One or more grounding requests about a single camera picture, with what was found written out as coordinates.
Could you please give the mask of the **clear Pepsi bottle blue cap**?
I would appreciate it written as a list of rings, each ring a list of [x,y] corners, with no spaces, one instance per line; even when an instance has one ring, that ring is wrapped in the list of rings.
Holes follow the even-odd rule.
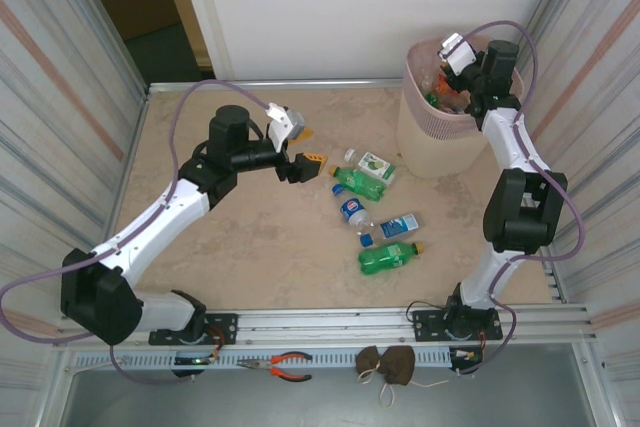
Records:
[[[356,195],[342,184],[335,184],[332,193],[339,205],[339,211],[345,221],[358,232],[373,226],[369,212]]]

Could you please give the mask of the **brown cloth pouch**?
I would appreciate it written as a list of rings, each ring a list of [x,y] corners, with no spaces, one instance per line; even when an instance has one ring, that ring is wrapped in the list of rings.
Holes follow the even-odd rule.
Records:
[[[361,350],[356,356],[357,382],[367,384],[375,373],[384,374],[382,354],[376,346],[369,346]]]
[[[423,389],[443,386],[448,380],[421,383],[413,379],[416,366],[416,354],[410,346],[392,346],[377,360],[374,371],[384,380],[379,394],[379,404],[383,409],[394,406],[396,395],[394,386],[412,386]]]

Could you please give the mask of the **beige bin with pink liner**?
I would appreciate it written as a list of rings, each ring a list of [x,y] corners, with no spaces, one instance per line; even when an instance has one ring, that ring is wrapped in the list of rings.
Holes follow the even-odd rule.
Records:
[[[522,82],[514,70],[511,92],[521,102],[519,111],[510,108],[490,110],[484,118],[473,118],[465,112],[469,93],[440,95],[442,107],[436,109],[426,100],[418,86],[422,68],[438,68],[446,76],[446,65],[438,56],[445,39],[415,44],[406,57],[402,98],[396,139],[408,170],[421,178],[458,174],[469,168],[487,144],[489,132],[483,126],[493,114],[505,113],[509,118],[521,111]],[[472,36],[465,39],[476,51],[484,51],[489,38]]]

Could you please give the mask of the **orange handled pliers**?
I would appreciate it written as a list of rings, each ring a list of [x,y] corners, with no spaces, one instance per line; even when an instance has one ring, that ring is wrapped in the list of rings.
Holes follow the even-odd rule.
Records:
[[[280,355],[271,356],[268,359],[242,359],[238,361],[236,365],[252,370],[268,370],[272,376],[292,383],[303,383],[312,379],[312,376],[310,374],[291,374],[287,373],[279,367],[282,362],[289,360],[312,361],[313,356],[301,351],[290,351],[282,353]]]

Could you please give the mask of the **aluminium table edge strip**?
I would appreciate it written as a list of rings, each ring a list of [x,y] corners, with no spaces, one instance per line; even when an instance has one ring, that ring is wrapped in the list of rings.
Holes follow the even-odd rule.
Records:
[[[193,86],[199,90],[230,90],[230,85],[235,85],[246,91],[400,88],[402,83],[401,78],[245,81],[207,79],[200,82],[154,82],[150,84],[148,92],[150,94],[186,92]]]

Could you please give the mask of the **lime label bottle white cap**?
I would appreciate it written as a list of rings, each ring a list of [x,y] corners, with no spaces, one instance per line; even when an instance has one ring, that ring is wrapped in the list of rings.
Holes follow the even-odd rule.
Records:
[[[349,164],[389,186],[395,178],[396,165],[370,151],[348,149],[344,160]]]

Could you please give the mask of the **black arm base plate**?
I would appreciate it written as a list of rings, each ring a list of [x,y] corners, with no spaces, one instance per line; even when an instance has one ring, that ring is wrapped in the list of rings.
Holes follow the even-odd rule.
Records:
[[[235,313],[206,313],[199,330],[155,330],[149,334],[148,343],[152,346],[234,345],[238,320],[239,315]]]
[[[417,310],[411,313],[414,336],[418,342],[479,341],[483,333],[487,340],[501,340],[503,331],[495,309],[463,308],[448,310]]]

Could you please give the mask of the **light blue label bottle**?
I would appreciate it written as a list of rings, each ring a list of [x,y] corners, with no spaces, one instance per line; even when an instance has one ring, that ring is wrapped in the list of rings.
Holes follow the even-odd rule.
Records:
[[[409,213],[367,227],[359,237],[364,248],[397,242],[414,235],[423,226],[417,213]]]

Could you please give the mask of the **beige door frame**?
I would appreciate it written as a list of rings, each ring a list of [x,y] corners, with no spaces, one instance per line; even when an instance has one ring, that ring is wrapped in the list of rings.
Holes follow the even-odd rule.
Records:
[[[235,80],[215,0],[173,0],[197,65],[221,80]]]

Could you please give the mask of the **aluminium mounting rail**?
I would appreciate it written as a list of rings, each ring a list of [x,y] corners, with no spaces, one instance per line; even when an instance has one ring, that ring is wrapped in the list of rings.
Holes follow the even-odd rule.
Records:
[[[416,344],[411,309],[275,309],[235,310],[239,315],[235,345],[240,346],[356,346]],[[497,311],[504,335],[521,344],[593,342],[595,329],[587,310],[577,304],[513,305]],[[432,342],[462,345],[459,341]]]

